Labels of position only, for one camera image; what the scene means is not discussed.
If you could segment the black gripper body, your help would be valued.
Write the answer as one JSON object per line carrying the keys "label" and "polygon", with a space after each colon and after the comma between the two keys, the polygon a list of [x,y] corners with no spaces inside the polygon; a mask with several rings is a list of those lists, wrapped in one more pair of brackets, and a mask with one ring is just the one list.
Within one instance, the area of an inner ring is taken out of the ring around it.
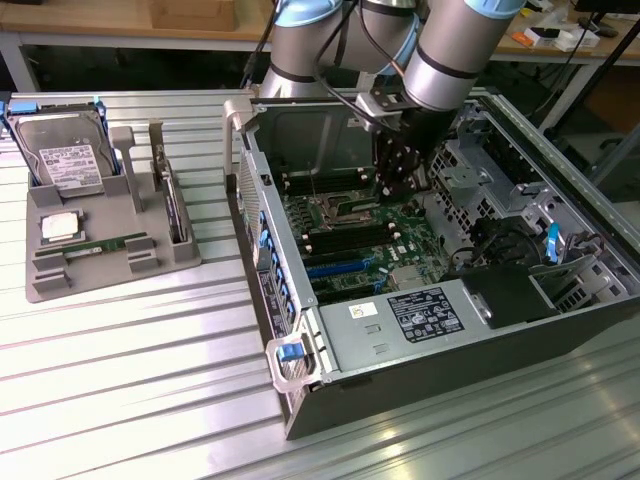
{"label": "black gripper body", "polygon": [[382,203],[399,202],[415,189],[413,175],[432,160],[454,120],[454,111],[405,110],[396,131],[374,136],[375,195]]}

